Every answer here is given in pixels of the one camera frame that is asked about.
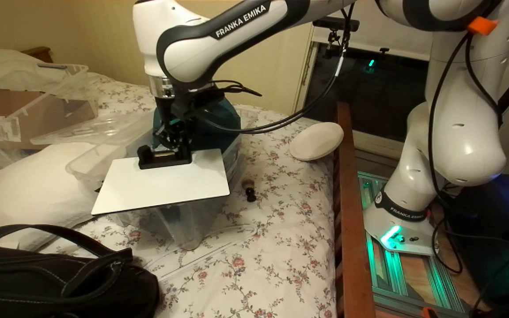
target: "wooden headboard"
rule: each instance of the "wooden headboard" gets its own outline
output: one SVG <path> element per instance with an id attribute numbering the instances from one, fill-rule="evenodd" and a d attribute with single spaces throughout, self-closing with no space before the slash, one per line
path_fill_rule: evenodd
<path id="1" fill-rule="evenodd" d="M 50 48 L 47 48 L 46 46 L 39 46 L 38 48 L 32 48 L 22 52 L 26 55 L 38 58 L 43 62 L 53 63 L 52 57 L 50 56 Z"/>

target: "white board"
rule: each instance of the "white board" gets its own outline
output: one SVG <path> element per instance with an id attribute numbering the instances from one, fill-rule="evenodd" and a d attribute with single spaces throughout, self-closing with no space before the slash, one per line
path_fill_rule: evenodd
<path id="1" fill-rule="evenodd" d="M 105 176 L 91 214 L 226 195 L 229 195 L 229 186 L 219 149 L 196 151 L 189 165 L 155 169 L 139 169 L 139 158 L 116 159 Z"/>

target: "cardboard box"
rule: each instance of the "cardboard box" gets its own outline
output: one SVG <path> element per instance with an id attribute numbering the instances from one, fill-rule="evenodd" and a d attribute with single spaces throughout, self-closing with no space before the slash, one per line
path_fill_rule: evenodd
<path id="1" fill-rule="evenodd" d="M 43 149 L 46 145 L 33 145 L 30 139 L 95 118 L 89 102 L 53 95 L 24 108 L 42 95 L 42 92 L 0 90 L 0 148 Z"/>

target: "franka emika robot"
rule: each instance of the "franka emika robot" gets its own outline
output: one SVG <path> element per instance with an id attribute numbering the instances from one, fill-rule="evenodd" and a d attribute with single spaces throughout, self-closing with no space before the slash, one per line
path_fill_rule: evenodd
<path id="1" fill-rule="evenodd" d="M 212 76 L 224 62 L 273 34 L 354 2 L 244 0 L 207 19 L 175 0 L 139 0 L 133 7 L 137 42 L 165 123 L 163 144 L 173 150 L 174 161 L 191 161 L 190 123 L 208 121 L 204 115 L 210 105 L 228 92 L 257 94 L 236 82 L 218 88 L 220 83 L 212 81 Z M 509 56 L 509 0 L 376 0 L 376 4 L 400 24 L 433 32 L 433 44 L 427 101 L 408 116 L 402 157 L 374 204 L 365 209 L 365 229 L 388 251 L 432 255 L 437 250 L 427 218 L 428 206 L 437 195 L 432 175 L 439 188 L 444 179 L 477 186 L 491 181 L 505 167 L 498 136 L 501 116 L 493 101 Z M 472 32 L 473 26 L 482 29 L 482 34 Z M 332 79 L 341 68 L 347 33 Z M 431 111 L 434 102 L 436 115 Z M 294 114 L 281 125 L 298 117 L 301 114 Z M 271 128 L 228 130 L 264 133 Z"/>

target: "clear plastic bin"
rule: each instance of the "clear plastic bin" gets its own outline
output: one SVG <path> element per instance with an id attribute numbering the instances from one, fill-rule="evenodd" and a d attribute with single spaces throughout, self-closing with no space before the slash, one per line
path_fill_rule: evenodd
<path id="1" fill-rule="evenodd" d="M 31 138 L 96 116 L 87 66 L 0 63 L 0 168 L 44 147 L 33 147 Z"/>
<path id="2" fill-rule="evenodd" d="M 257 119 L 254 111 L 238 109 L 237 113 L 242 128 L 253 127 Z M 136 157 L 138 147 L 152 144 L 152 120 L 152 112 L 143 114 L 132 125 L 71 161 L 66 170 L 90 189 L 99 189 L 113 160 Z M 230 190 L 238 186 L 246 167 L 246 160 L 240 156 L 240 145 L 239 135 L 223 153 Z M 168 233 L 178 246 L 193 250 L 210 233 L 226 200 L 227 197 L 218 197 L 110 216 L 121 226 L 134 225 L 153 233 Z"/>

